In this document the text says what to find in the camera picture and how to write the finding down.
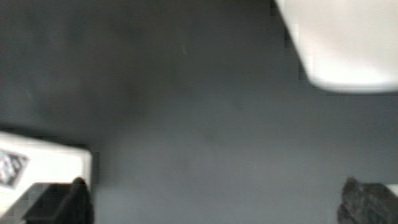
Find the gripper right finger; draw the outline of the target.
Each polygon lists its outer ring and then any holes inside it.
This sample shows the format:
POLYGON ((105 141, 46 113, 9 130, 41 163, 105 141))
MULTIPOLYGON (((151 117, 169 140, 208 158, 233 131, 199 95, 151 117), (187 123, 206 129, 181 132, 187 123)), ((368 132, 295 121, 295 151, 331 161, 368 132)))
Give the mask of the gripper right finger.
POLYGON ((347 179, 338 206, 338 224, 398 224, 398 184, 347 179))

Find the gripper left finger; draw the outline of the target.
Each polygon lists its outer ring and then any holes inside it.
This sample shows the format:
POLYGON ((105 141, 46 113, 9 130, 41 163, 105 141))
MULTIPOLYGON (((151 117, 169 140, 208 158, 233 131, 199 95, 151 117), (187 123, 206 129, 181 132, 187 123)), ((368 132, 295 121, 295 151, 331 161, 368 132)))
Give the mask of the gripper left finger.
POLYGON ((94 206, 85 180, 52 183, 23 215, 25 224, 94 224, 94 206))

